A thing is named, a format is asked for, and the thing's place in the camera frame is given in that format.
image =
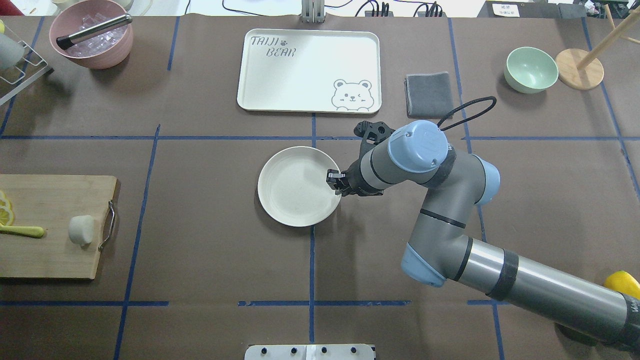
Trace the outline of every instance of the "ice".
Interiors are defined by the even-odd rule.
[[[82,18],[82,25],[78,27],[78,30],[90,28],[96,24],[107,21],[108,19],[109,18],[101,13],[97,13],[93,17],[87,14]],[[126,29],[127,26],[120,26],[117,29],[107,31],[104,34],[97,35],[96,37],[92,37],[79,44],[73,45],[67,49],[67,54],[78,58],[98,55],[115,45],[118,40],[124,36],[124,31]]]

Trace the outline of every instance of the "mint green bowl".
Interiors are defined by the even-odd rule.
[[[504,78],[516,91],[535,94],[546,90],[558,80],[554,59],[535,47],[519,47],[507,57]]]

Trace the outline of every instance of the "pink bowl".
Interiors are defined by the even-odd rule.
[[[133,46],[133,29],[131,28],[131,24],[126,25],[127,29],[124,32],[124,36],[117,43],[96,55],[78,58],[67,54],[66,51],[60,49],[56,44],[58,37],[77,32],[80,25],[82,25],[82,18],[85,15],[94,16],[96,13],[101,13],[107,18],[112,19],[125,14],[126,11],[122,6],[110,0],[86,0],[74,4],[62,11],[60,15],[53,20],[51,29],[49,29],[49,41],[57,52],[80,66],[88,67],[89,69],[106,69],[118,65],[129,55],[129,52],[131,52],[131,47]]]

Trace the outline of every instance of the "metal handle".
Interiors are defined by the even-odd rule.
[[[60,49],[67,50],[73,45],[81,43],[85,40],[89,40],[92,37],[104,34],[107,31],[111,31],[113,29],[117,29],[120,26],[130,24],[131,21],[132,21],[131,15],[126,13],[118,17],[114,17],[111,20],[107,20],[105,22],[101,22],[100,24],[93,25],[90,28],[86,28],[84,30],[78,31],[77,33],[59,37],[56,39],[56,44],[60,46]]]
[[[107,234],[107,237],[100,243],[100,246],[98,246],[98,251],[102,251],[104,249],[104,245],[107,244],[107,241],[109,241],[109,239],[111,238],[111,235],[113,234],[113,227],[116,224],[116,211],[113,208],[112,200],[109,200],[109,210],[111,211],[111,224],[109,225],[109,234]]]

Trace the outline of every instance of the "yellow knife handle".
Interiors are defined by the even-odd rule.
[[[0,233],[29,236],[30,238],[41,238],[44,236],[44,229],[40,226],[7,226],[0,227]]]

